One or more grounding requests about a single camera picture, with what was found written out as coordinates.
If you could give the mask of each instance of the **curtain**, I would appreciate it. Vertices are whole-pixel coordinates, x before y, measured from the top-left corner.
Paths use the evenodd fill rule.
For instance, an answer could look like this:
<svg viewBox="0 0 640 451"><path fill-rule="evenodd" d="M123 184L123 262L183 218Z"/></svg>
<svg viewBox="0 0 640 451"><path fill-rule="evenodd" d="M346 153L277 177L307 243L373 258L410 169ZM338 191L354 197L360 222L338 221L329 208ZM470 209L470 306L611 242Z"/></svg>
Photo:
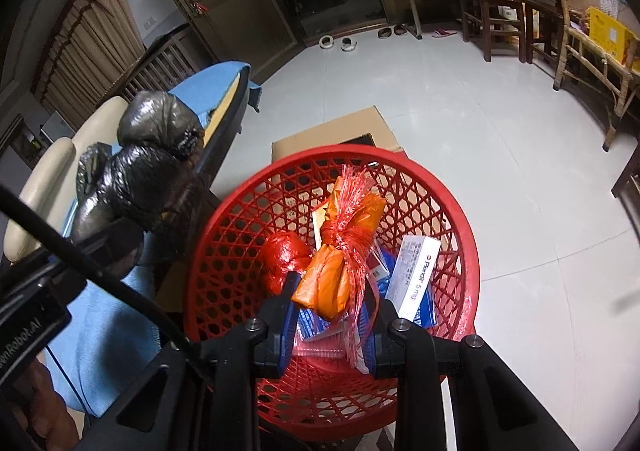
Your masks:
<svg viewBox="0 0 640 451"><path fill-rule="evenodd" d="M127 0L68 0L45 44L32 91L78 129L144 51Z"/></svg>

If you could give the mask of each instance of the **sofa armrest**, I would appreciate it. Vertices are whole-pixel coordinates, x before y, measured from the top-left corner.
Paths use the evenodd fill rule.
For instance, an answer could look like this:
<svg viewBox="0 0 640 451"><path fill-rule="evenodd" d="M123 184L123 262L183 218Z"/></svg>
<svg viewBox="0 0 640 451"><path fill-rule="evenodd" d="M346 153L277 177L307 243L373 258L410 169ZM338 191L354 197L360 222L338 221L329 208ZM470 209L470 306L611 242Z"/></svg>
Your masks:
<svg viewBox="0 0 640 451"><path fill-rule="evenodd" d="M70 138L57 139L42 155L20 192L20 200L45 220L75 155L76 148ZM4 255L10 261L22 259L38 246L26 231L9 221L4 232Z"/></svg>

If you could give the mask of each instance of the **black garbage bag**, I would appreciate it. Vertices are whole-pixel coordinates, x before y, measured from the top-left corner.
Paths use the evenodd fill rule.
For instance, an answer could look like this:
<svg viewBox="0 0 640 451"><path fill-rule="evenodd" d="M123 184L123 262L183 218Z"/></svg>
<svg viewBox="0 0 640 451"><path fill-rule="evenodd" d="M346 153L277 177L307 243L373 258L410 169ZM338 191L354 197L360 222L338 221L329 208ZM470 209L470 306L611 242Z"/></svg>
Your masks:
<svg viewBox="0 0 640 451"><path fill-rule="evenodd" d="M169 216L174 225L188 223L193 209L179 205L193 181L203 137L196 114L178 98L140 92L118 126L122 150L111 156L111 147L98 143L80 159L71 238L82 240L123 216L146 231Z"/></svg>
<svg viewBox="0 0 640 451"><path fill-rule="evenodd" d="M184 173L191 173L191 165L183 164L164 149L129 145L108 161L98 193L111 204L118 218L131 218L149 231L172 196L178 194Z"/></svg>
<svg viewBox="0 0 640 451"><path fill-rule="evenodd" d="M71 240L78 242L116 219L111 204L98 193L98 184L111 157L111 146L97 142L80 156L76 174L78 209L71 226Z"/></svg>
<svg viewBox="0 0 640 451"><path fill-rule="evenodd" d="M111 146L96 142L89 146L78 160L76 174L76 195L78 202L93 192L98 185L107 161L111 158Z"/></svg>
<svg viewBox="0 0 640 451"><path fill-rule="evenodd" d="M200 154L203 138L198 116L175 95L165 92L140 92L118 126L121 146L153 145L179 160Z"/></svg>

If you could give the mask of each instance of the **basket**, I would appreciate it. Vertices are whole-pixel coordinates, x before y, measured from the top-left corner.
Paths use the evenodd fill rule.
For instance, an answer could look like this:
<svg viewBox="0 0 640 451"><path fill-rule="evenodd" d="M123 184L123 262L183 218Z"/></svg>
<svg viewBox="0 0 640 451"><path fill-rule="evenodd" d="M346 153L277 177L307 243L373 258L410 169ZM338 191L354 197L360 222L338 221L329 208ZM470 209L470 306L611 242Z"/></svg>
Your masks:
<svg viewBox="0 0 640 451"><path fill-rule="evenodd" d="M244 182L213 214L199 241L185 296L191 340L218 337L254 317L266 297L257 254L274 231L296 231L314 246L311 212L328 196L343 164L365 168L387 201L379 242L397 254L403 235L442 242L433 271L436 336L473 331L480 271L471 227L449 190L402 154L332 145L279 160ZM259 380L258 413L309 441L346 439L395 420L397 381L377 381L345 363L293 357L279 381Z"/></svg>

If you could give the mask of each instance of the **black cable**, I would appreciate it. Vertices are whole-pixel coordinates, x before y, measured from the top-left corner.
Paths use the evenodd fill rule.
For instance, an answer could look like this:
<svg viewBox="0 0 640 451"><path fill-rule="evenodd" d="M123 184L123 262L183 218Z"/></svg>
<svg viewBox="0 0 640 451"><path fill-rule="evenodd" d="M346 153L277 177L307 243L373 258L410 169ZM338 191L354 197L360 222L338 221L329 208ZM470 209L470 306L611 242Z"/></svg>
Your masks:
<svg viewBox="0 0 640 451"><path fill-rule="evenodd" d="M62 365L60 364L59 360L56 358L56 356L53 354L53 352L51 351L51 348L49 348L49 345L46 345L45 348L47 349L47 352L49 352L49 355L51 356L51 358L53 359L53 362L56 364L56 366L58 367L58 369L60 370L60 373L62 373L62 375L65 377L66 383L71 386L71 389L73 390L76 398L78 399L78 402L80 402L80 405L82 406L82 409L84 409L84 412L86 414L89 414L89 410L86 408L86 405L84 404L84 402L82 401L82 397L80 397L80 394L78 393L78 390L76 389L76 387L74 386L74 384L71 382L71 379L69 378L69 376L66 374L66 371L64 370L64 368L62 367ZM91 427L91 421L89 420L89 418L87 417L86 420L88 421L89 427Z"/></svg>
<svg viewBox="0 0 640 451"><path fill-rule="evenodd" d="M100 268L93 259L79 251L66 238L63 238L2 184L0 184L0 211L20 225L32 237L39 240L44 247L58 256L60 261L156 324L158 329L164 332L169 340L184 353L187 362L200 378L208 386L214 386L212 374L196 353L189 339L180 332L174 322L153 301L121 283L111 272Z"/></svg>

